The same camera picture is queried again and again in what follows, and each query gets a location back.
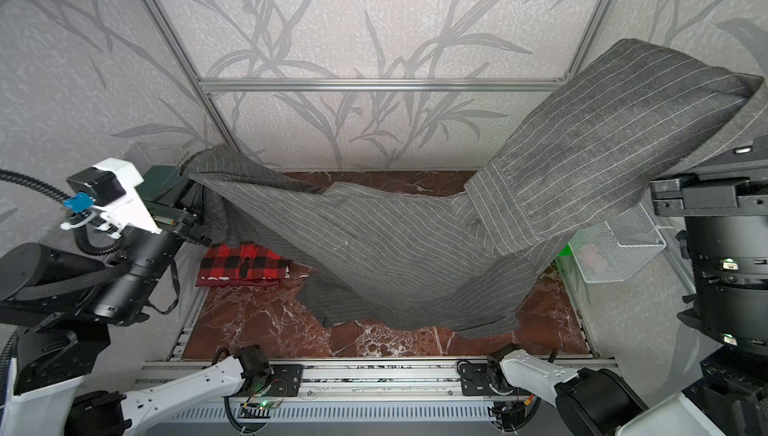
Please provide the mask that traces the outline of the grey pinstriped long sleeve shirt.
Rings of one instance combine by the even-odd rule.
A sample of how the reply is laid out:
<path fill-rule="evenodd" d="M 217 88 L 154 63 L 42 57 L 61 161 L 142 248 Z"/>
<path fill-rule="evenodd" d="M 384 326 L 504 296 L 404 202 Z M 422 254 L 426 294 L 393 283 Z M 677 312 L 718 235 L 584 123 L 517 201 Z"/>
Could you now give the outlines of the grey pinstriped long sleeve shirt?
<path fill-rule="evenodd" d="M 376 320 L 466 338 L 514 330 L 536 277 L 583 228 L 650 183 L 767 131 L 761 76 L 619 40 L 548 96 L 455 195 L 310 185 L 226 146 L 195 154 L 217 243 L 312 268 L 297 300 L 326 327 Z"/>

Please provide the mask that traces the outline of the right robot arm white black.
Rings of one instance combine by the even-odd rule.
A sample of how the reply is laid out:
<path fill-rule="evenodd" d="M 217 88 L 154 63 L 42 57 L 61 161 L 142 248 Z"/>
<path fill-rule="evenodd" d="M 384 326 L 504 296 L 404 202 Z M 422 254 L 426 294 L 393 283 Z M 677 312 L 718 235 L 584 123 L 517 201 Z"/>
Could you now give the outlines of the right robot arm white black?
<path fill-rule="evenodd" d="M 680 216 L 695 291 L 679 314 L 718 348 L 701 377 L 647 405 L 616 373 L 564 368 L 507 346 L 488 358 L 489 387 L 554 406 L 575 435 L 763 435 L 767 431 L 767 140 L 740 143 L 654 180 L 659 216 Z"/>

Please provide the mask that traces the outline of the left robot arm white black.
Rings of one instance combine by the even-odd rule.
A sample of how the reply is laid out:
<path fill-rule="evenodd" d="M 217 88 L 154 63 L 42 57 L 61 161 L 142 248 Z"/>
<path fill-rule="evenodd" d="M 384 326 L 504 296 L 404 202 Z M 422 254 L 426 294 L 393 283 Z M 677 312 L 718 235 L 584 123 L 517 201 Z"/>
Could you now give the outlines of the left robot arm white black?
<path fill-rule="evenodd" d="M 146 321 L 160 278 L 177 273 L 182 244 L 207 242 L 204 204 L 192 182 L 142 201 L 160 232 L 128 230 L 109 261 L 41 243 L 22 244 L 2 258 L 1 320 L 16 327 L 1 353 L 3 434 L 139 435 L 197 404 L 270 387 L 273 369 L 250 346 L 149 389 L 80 390 L 110 345 L 110 327 Z"/>

